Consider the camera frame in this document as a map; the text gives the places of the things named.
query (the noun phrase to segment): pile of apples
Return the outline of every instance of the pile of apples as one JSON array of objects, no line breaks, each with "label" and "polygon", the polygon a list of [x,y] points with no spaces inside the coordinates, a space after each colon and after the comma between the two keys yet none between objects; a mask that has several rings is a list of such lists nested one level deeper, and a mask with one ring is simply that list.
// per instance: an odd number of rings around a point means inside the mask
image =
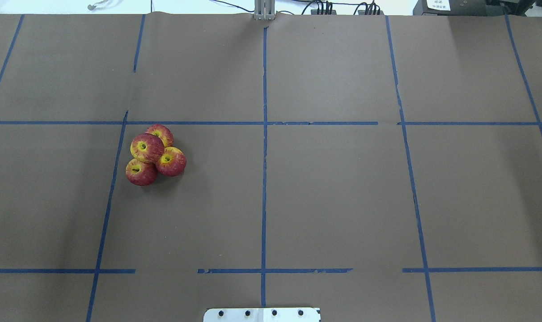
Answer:
[{"label": "pile of apples", "polygon": [[126,166],[126,177],[134,185],[149,186],[161,173],[175,177],[186,167],[186,156],[180,149],[173,147],[174,136],[162,124],[148,127],[132,140],[130,153],[134,159]]}]

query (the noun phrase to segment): blue tape line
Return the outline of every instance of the blue tape line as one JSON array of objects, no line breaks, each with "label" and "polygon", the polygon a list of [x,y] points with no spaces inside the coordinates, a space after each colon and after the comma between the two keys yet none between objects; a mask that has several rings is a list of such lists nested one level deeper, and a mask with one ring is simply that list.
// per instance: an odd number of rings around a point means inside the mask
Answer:
[{"label": "blue tape line", "polygon": [[136,72],[136,65],[138,65],[138,56],[140,56],[140,45],[142,45],[142,34],[144,33],[144,21],[146,21],[146,15],[142,15],[142,22],[140,23],[140,34],[138,35],[138,45],[136,45],[136,55],[134,56],[134,73]]},{"label": "blue tape line", "polygon": [[[402,124],[402,136],[404,137],[404,148],[406,150],[406,161],[408,161],[408,173],[410,174],[410,186],[412,188],[412,196],[414,198],[414,210],[416,212],[416,224],[418,225],[418,238],[420,240],[420,251],[422,252],[422,263],[424,268],[428,268],[428,259],[426,257],[426,246],[424,244],[424,234],[422,232],[422,220],[420,218],[420,208],[418,207],[418,194],[416,194],[416,183],[414,182],[414,171],[412,170],[412,159],[410,157],[410,147],[408,146],[408,138],[406,133],[406,122],[404,119],[404,110],[402,109],[402,100],[398,92],[398,71],[396,70],[396,61],[394,59],[394,46],[392,45],[392,35],[390,32],[390,21],[388,16],[384,16],[386,20],[386,31],[388,34],[388,46],[390,47],[390,58],[392,61],[392,72],[394,74],[394,87],[396,88],[396,99],[400,111],[400,122]],[[436,313],[434,310],[434,298],[432,296],[432,286],[430,284],[430,273],[425,271],[426,291],[428,293],[428,305],[430,306],[430,318],[432,322],[436,322]]]},{"label": "blue tape line", "polygon": [[104,216],[104,225],[102,226],[102,236],[100,238],[100,246],[98,249],[98,257],[96,261],[96,271],[94,273],[93,288],[90,292],[89,310],[86,314],[86,322],[90,322],[92,318],[92,310],[94,306],[94,298],[96,296],[96,289],[98,286],[98,275],[100,271],[100,265],[102,263],[102,253],[104,252],[104,242],[106,240],[106,232],[108,230],[108,220],[110,218],[110,208],[112,206],[112,194],[114,194],[114,186],[116,185],[116,174],[118,173],[118,161],[120,159],[120,151],[122,151],[122,144],[124,142],[124,132],[126,132],[126,120],[128,119],[128,111],[124,115],[122,121],[122,130],[120,131],[120,139],[118,141],[118,150],[116,151],[116,161],[114,163],[114,171],[112,173],[112,183],[110,184],[110,193],[108,194],[108,204],[106,205],[106,214]]},{"label": "blue tape line", "polygon": [[377,126],[378,122],[267,122],[270,126]]},{"label": "blue tape line", "polygon": [[424,268],[403,268],[402,273],[471,273],[486,271],[542,271],[542,267],[431,267]]},{"label": "blue tape line", "polygon": [[514,55],[516,55],[516,61],[518,63],[518,67],[520,68],[520,73],[522,75],[523,83],[525,85],[525,89],[527,90],[527,96],[529,96],[529,102],[531,102],[531,108],[533,108],[533,113],[535,114],[535,119],[537,120],[537,123],[539,124],[539,132],[541,132],[541,137],[542,137],[541,118],[539,117],[537,106],[535,106],[535,101],[533,99],[533,95],[531,94],[531,89],[529,87],[529,83],[527,82],[527,77],[525,76],[525,72],[523,71],[520,55],[518,54],[518,49],[516,47],[516,42],[514,41],[514,35],[512,33],[512,26],[510,26],[510,17],[508,15],[506,15],[506,26],[508,27],[508,34],[510,35],[510,41],[512,42],[512,48],[514,49]]},{"label": "blue tape line", "polygon": [[406,126],[537,126],[537,122],[398,122]]},{"label": "blue tape line", "polygon": [[7,69],[7,63],[9,63],[9,58],[11,58],[11,53],[13,51],[13,48],[15,47],[15,42],[17,41],[17,36],[19,35],[19,31],[20,31],[20,27],[22,26],[23,19],[24,19],[24,14],[22,14],[20,17],[19,24],[17,25],[17,29],[15,30],[15,35],[13,36],[13,40],[11,41],[9,51],[7,52],[7,57],[5,57],[5,62],[3,63],[3,67],[1,68],[0,84],[1,84],[1,80],[3,79],[3,75],[5,74],[5,69]]},{"label": "blue tape line", "polygon": [[233,122],[233,121],[129,121],[128,125],[171,124],[180,126],[262,126],[263,122]]},{"label": "blue tape line", "polygon": [[[95,269],[0,268],[0,274],[94,274]],[[136,269],[101,269],[101,274],[135,274]]]},{"label": "blue tape line", "polygon": [[345,274],[350,271],[351,268],[268,268],[265,271],[259,268],[210,268],[198,269],[198,274]]},{"label": "blue tape line", "polygon": [[263,190],[261,209],[261,307],[265,307],[267,268],[267,28],[263,29]]},{"label": "blue tape line", "polygon": [[3,125],[120,125],[118,121],[0,121]]}]

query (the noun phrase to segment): white bracket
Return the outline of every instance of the white bracket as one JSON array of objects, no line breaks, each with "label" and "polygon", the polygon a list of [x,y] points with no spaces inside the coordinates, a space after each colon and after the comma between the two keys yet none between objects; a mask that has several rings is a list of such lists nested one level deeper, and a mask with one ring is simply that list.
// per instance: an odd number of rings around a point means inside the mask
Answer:
[{"label": "white bracket", "polygon": [[318,308],[209,309],[203,322],[320,322]]},{"label": "white bracket", "polygon": [[275,0],[255,0],[255,20],[275,20]]}]

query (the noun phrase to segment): apple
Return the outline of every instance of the apple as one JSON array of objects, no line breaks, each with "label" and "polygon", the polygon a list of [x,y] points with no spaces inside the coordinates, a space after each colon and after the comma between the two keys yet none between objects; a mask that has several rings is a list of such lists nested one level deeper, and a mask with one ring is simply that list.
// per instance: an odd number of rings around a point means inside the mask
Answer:
[{"label": "apple", "polygon": [[174,144],[174,135],[162,124],[154,124],[153,126],[148,127],[146,133],[159,137],[165,148],[171,147]]},{"label": "apple", "polygon": [[159,160],[156,161],[156,169],[163,175],[175,177],[183,173],[186,163],[186,156],[183,155],[180,149],[167,147]]},{"label": "apple", "polygon": [[156,162],[163,154],[162,140],[149,133],[142,133],[132,141],[130,152],[134,159],[142,162]]},{"label": "apple", "polygon": [[158,177],[158,170],[156,170],[153,163],[132,159],[126,166],[126,177],[134,185],[149,186]]}]

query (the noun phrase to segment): white metal plate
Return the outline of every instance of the white metal plate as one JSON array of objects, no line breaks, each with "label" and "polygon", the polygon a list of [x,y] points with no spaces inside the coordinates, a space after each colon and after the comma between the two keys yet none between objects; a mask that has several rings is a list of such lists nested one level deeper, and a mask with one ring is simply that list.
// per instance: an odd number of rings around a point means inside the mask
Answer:
[{"label": "white metal plate", "polygon": [[203,322],[320,322],[320,312],[318,308],[209,309]]}]

